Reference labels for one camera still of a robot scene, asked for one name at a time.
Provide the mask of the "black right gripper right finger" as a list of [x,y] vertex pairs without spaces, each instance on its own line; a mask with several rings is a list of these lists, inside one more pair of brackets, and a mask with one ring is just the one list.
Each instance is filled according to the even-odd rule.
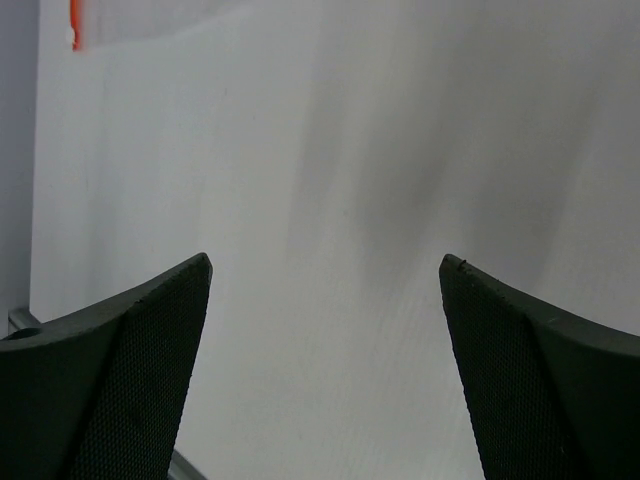
[[443,309],[488,479],[635,479],[639,339],[516,290],[463,259]]

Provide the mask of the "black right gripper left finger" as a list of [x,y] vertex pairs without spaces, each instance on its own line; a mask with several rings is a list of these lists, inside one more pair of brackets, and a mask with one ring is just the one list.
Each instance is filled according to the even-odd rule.
[[204,328],[199,253],[1,342],[5,479],[164,479]]

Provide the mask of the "clear zip bag orange zipper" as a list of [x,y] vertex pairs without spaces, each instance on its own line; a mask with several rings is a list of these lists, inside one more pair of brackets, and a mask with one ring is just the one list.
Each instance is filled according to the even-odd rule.
[[201,55],[315,36],[325,1],[71,1],[78,57]]

